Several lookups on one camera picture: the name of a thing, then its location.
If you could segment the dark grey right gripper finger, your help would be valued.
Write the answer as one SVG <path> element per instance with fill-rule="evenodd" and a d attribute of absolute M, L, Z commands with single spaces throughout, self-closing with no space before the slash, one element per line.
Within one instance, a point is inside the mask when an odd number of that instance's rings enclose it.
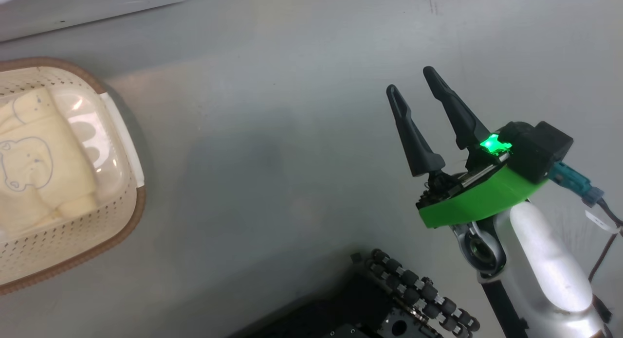
<path fill-rule="evenodd" d="M 442 156 L 430 149 L 412 120 L 411 108 L 398 88 L 395 85 L 389 85 L 386 94 L 411 175 L 418 177 L 442 170 L 445 167 L 445 161 Z"/>
<path fill-rule="evenodd" d="M 423 68 L 423 76 L 433 96 L 442 103 L 456 135 L 456 145 L 460 150 L 480 145 L 489 138 L 491 132 L 470 110 L 460 96 L 447 85 L 435 68 L 425 66 Z"/>

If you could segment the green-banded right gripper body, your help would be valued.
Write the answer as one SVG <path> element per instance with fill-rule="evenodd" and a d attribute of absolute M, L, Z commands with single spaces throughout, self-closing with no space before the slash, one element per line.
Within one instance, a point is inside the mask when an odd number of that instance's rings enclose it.
<path fill-rule="evenodd" d="M 445 200 L 432 203 L 421 196 L 416 207 L 428 229 L 485 220 L 527 200 L 547 183 L 544 180 L 534 184 L 505 163 L 485 169 L 485 174 L 471 182 Z"/>

